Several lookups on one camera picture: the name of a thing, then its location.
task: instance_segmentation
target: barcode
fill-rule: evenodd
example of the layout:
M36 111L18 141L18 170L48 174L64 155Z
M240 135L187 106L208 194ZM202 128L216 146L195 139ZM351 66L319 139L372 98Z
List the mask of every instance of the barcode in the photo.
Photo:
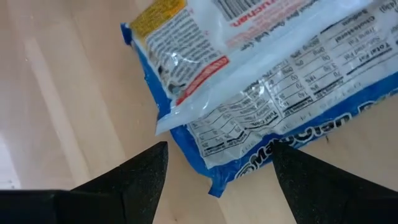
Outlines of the barcode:
M213 0L227 21L231 21L262 0Z

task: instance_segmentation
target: wooden floor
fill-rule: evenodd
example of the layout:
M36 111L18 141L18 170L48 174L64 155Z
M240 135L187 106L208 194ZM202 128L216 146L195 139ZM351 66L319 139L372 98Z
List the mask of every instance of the wooden floor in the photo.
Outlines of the wooden floor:
M295 223L272 165L216 199L170 134L154 136L157 108L119 30L150 2L0 0L0 151L11 158L2 156L12 161L9 177L24 189L70 189L168 141L155 223ZM398 97L388 99L304 151L398 190L397 109Z

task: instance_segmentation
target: wood grain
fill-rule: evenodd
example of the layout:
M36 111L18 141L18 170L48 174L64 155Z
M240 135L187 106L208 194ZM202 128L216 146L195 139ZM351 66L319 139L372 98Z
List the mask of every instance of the wood grain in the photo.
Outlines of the wood grain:
M0 135L23 188L70 189L158 141L167 180L155 223L295 223L272 165L228 185L221 199L169 134L120 22L152 1L0 1ZM398 97L304 151L398 190Z

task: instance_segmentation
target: blue package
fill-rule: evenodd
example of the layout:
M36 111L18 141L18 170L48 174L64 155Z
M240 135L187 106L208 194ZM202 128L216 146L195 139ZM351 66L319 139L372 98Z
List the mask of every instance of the blue package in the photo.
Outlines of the blue package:
M271 145L300 148L398 92L398 7L383 1L328 27L258 81L200 119L171 130L209 194L271 161ZM121 25L127 44L132 32ZM135 45L159 108L170 112L156 71Z

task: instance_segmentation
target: white plastic bag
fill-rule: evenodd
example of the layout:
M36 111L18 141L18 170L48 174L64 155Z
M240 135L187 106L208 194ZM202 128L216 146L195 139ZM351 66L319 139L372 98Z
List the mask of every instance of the white plastic bag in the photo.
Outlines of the white plastic bag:
M370 2L156 1L130 28L170 100L157 134L209 113L321 30Z

